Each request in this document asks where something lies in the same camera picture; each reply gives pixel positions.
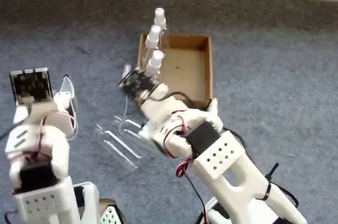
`plastic bottle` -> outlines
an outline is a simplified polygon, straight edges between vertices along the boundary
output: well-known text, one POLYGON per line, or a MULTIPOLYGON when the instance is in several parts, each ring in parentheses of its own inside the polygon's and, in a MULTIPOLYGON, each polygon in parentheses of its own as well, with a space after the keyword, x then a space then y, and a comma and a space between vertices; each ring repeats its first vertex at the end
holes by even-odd
POLYGON ((160 50, 153 51, 152 57, 149 59, 147 64, 146 72, 148 75, 158 78, 160 74, 162 60, 164 53, 160 50))
POLYGON ((158 7, 155 9, 155 18, 154 24, 161 27, 161 33, 159 35, 159 45, 158 48, 165 52, 165 50, 170 48, 170 41, 169 41, 169 32, 167 28, 167 21, 164 14, 164 9, 158 7))
POLYGON ((145 68, 148 64, 148 58, 157 49, 159 42, 159 35, 161 33, 161 27, 158 25, 153 25, 150 29, 150 32, 145 41, 146 53, 142 56, 142 67, 145 68))

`transparent plastic piece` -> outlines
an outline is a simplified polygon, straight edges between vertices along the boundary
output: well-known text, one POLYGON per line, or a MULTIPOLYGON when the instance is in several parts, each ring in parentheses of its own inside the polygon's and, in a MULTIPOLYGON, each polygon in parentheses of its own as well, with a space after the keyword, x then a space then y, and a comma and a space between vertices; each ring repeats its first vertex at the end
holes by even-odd
POLYGON ((125 168, 133 171, 143 163, 149 161, 154 151, 137 133, 141 125, 130 120, 115 116, 109 129, 96 125, 93 139, 125 168))
POLYGON ((164 54, 170 49, 170 33, 168 28, 162 30, 159 35, 158 48, 164 52, 164 54))

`black wire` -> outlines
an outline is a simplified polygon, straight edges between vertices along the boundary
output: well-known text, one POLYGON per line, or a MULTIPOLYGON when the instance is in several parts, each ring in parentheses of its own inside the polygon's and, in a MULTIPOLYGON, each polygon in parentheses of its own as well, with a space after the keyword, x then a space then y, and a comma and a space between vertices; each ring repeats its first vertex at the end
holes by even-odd
POLYGON ((284 187, 280 186, 279 184, 277 183, 272 183, 274 184, 275 186, 277 186, 281 191, 283 191, 283 193, 287 196, 289 196, 294 202, 295 202, 295 208, 298 208, 299 206, 299 201, 298 199, 291 193, 289 192, 287 189, 285 189, 284 187))
POLYGON ((22 125, 30 117, 31 112, 32 112, 32 106, 28 105, 27 109, 28 109, 28 115, 27 115, 27 117, 25 117, 24 119, 22 119, 20 122, 14 124, 9 129, 7 129, 3 134, 1 134, 0 141, 2 141, 13 129, 17 128, 19 125, 22 125))
POLYGON ((180 92, 180 91, 175 91, 175 92, 168 93, 168 94, 166 94, 164 97, 162 97, 160 99, 155 99, 154 97, 151 97, 151 96, 149 96, 148 99, 153 100, 153 101, 163 101, 163 100, 166 100, 169 97, 175 96, 175 95, 183 96, 188 101, 189 106, 190 106, 189 108, 194 108, 194 109, 197 108, 196 105, 195 105, 195 103, 192 101, 192 99, 190 97, 188 97, 185 93, 180 92))
POLYGON ((206 208, 205 208, 205 204, 204 204, 204 202, 203 202, 203 199, 202 199, 201 195, 200 195, 199 192, 197 191, 196 187, 194 186, 193 182, 191 181, 190 177, 187 175, 186 172, 184 172, 184 175, 185 175, 185 177, 187 178, 187 180, 189 181, 189 183, 190 183, 191 187, 193 188, 193 190, 195 191, 197 197, 199 197, 199 199, 200 199, 200 201, 201 201, 201 203, 202 203, 202 205, 203 205, 203 215, 204 215, 204 220, 207 221, 207 220, 206 220, 206 208))
POLYGON ((13 213, 17 213, 17 212, 18 212, 17 209, 14 210, 14 211, 6 211, 6 212, 5 212, 5 214, 4 214, 4 219, 5 219, 5 221, 6 221, 7 224, 12 224, 11 221, 10 221, 10 219, 8 218, 8 215, 9 215, 9 214, 13 214, 13 213))

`black cable tie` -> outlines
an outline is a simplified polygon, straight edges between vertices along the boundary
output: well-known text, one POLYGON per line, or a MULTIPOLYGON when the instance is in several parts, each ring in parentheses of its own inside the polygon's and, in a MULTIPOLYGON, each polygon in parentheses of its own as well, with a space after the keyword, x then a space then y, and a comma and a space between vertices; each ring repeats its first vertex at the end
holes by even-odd
POLYGON ((271 184, 272 184, 271 183, 272 175, 276 171, 276 169, 278 168, 278 166, 279 166, 279 163, 276 162, 276 164, 273 166, 273 168, 271 169, 271 171, 265 175, 266 180, 268 180, 268 188, 266 189, 264 197, 260 199, 262 201, 266 201, 268 199, 268 197, 270 196, 271 184))

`cardboard box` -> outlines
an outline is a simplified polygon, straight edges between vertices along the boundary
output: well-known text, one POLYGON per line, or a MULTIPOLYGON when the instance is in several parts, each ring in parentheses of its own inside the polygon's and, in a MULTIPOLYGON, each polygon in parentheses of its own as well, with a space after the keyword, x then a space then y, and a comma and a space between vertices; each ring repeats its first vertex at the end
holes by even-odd
MULTIPOLYGON (((140 37, 137 66, 145 54, 147 34, 140 37)), ((206 109, 213 98, 211 38, 206 35, 170 35, 170 49, 161 66, 160 82, 170 92, 188 95, 198 108, 206 109)), ((176 96, 187 104, 182 96, 176 96)))

